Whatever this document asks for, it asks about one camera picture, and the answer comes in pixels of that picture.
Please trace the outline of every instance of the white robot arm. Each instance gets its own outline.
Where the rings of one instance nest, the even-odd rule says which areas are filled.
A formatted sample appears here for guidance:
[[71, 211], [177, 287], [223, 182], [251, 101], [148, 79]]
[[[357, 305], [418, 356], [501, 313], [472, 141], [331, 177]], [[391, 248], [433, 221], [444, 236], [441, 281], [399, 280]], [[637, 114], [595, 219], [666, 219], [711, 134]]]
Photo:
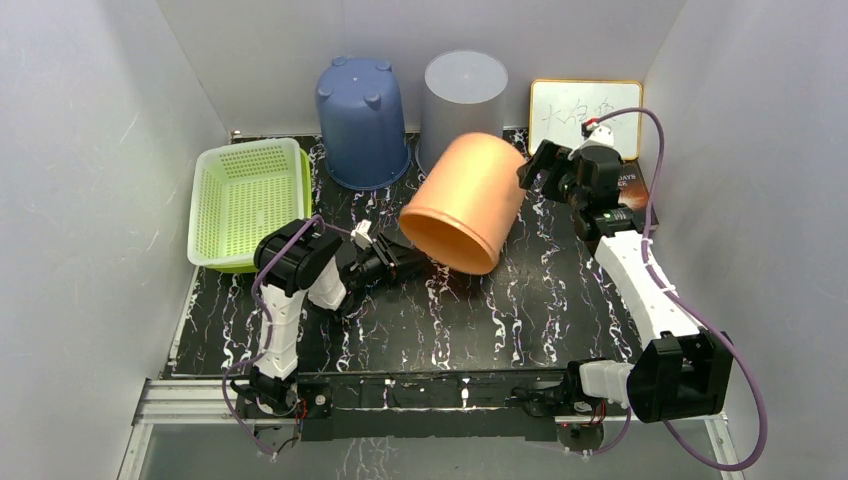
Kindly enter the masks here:
[[[606, 399], [631, 407], [643, 422], [718, 413], [733, 357], [650, 277], [641, 254], [642, 243], [650, 242], [641, 232], [650, 226], [619, 203], [623, 162], [613, 148], [612, 131], [591, 120], [582, 127], [586, 140], [574, 150], [542, 141], [519, 168], [519, 184], [529, 189], [546, 173], [542, 194], [574, 209], [575, 232], [621, 293], [643, 353], [635, 365], [606, 359], [571, 362], [564, 398]], [[648, 262], [670, 286], [648, 247]]]

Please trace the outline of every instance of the whiteboard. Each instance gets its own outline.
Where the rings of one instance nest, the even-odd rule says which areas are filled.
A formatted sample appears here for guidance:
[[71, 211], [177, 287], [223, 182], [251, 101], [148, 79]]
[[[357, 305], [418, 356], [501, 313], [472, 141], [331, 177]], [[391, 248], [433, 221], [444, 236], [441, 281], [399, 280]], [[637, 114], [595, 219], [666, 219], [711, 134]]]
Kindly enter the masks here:
[[[580, 124], [625, 107], [642, 106], [639, 82], [536, 80], [530, 87], [530, 154], [542, 140], [575, 148], [583, 143]], [[615, 135], [615, 149], [625, 160], [639, 157], [642, 115], [630, 113], [604, 122]]]

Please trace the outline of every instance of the black marble surface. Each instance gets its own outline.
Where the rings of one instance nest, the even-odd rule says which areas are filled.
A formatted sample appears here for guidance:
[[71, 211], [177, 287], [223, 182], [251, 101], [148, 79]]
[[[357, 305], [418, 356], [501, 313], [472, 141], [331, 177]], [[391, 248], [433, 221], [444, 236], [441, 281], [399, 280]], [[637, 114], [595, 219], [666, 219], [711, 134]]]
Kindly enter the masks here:
[[[320, 137], [295, 138], [312, 162], [315, 213], [346, 229], [367, 218], [404, 241], [397, 216], [424, 180], [414, 162], [394, 185], [355, 192], [327, 175]], [[526, 156], [526, 130], [506, 131], [504, 138]], [[411, 135], [413, 148], [416, 142]], [[635, 325], [615, 286], [575, 237], [570, 208], [544, 200], [540, 186], [537, 180], [527, 193], [491, 274], [468, 276], [433, 264], [401, 286], [374, 286], [342, 321], [305, 308], [299, 370], [562, 367], [598, 356], [635, 361], [641, 352]], [[343, 247], [340, 264], [353, 254]], [[166, 377], [221, 376], [256, 353], [260, 322], [248, 320], [253, 278], [199, 270]]]

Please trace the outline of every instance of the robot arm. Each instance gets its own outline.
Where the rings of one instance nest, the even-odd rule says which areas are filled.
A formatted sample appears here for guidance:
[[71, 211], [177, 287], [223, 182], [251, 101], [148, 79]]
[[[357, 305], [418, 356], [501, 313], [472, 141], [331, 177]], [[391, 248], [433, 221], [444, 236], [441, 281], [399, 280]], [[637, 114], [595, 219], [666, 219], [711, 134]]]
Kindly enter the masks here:
[[[256, 248], [254, 265], [264, 269], [303, 225], [303, 220], [295, 220], [265, 237]], [[284, 414], [293, 406], [289, 392], [295, 383], [298, 326], [305, 298], [320, 309], [344, 314], [361, 300], [366, 286], [377, 280], [404, 280], [429, 263], [422, 252], [382, 234], [372, 239], [369, 226], [370, 222], [364, 221], [352, 232], [359, 254], [341, 271], [335, 255], [342, 238], [310, 228], [268, 272], [261, 291], [271, 318], [263, 319], [259, 338], [259, 344], [268, 347], [260, 349], [261, 357], [250, 370], [248, 384], [231, 382], [239, 396], [257, 402], [263, 412]]]
[[[571, 362], [564, 382], [567, 401], [607, 399], [643, 422], [721, 411], [732, 356], [711, 333], [666, 297], [645, 269], [645, 225], [619, 203], [622, 161], [609, 128], [583, 125], [586, 141], [571, 150], [543, 141], [518, 171], [522, 188], [546, 173], [542, 194], [574, 209], [574, 228], [612, 278], [630, 310], [643, 353], [635, 365], [604, 359]], [[665, 274], [650, 255], [655, 271]]]

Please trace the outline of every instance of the table surface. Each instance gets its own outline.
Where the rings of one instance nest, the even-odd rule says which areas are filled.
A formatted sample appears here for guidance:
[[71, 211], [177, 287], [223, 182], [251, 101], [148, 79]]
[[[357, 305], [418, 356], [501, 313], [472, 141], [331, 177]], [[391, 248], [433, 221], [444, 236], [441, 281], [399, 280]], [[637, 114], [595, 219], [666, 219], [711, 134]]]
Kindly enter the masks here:
[[[605, 422], [606, 438], [614, 438], [621, 425]], [[678, 421], [676, 427], [687, 442], [715, 459], [704, 421]], [[259, 436], [276, 446], [292, 436], [292, 429], [267, 429]], [[724, 478], [690, 457], [662, 425], [638, 422], [612, 451], [588, 461], [564, 454], [556, 442], [521, 438], [377, 437], [300, 442], [272, 463], [257, 457], [256, 447], [235, 425], [156, 425], [149, 445], [140, 476], [144, 480]]]
[[[389, 238], [405, 242], [397, 217], [424, 180], [414, 162], [395, 184], [356, 192], [329, 178], [320, 137], [294, 138], [312, 163], [315, 213], [346, 229], [369, 219]], [[527, 155], [526, 130], [507, 130], [504, 138]], [[414, 149], [417, 136], [410, 135], [409, 143]], [[638, 165], [626, 168], [626, 176], [642, 185]], [[361, 308], [343, 320], [305, 308], [299, 371], [564, 367], [600, 356], [635, 361], [641, 353], [635, 324], [615, 286], [575, 237], [571, 209], [545, 200], [540, 187], [537, 179], [489, 275], [433, 263], [403, 285], [369, 289]], [[344, 246], [340, 264], [353, 255], [353, 247]], [[256, 353], [260, 321], [249, 318], [253, 279], [198, 270], [166, 378], [221, 376]]]

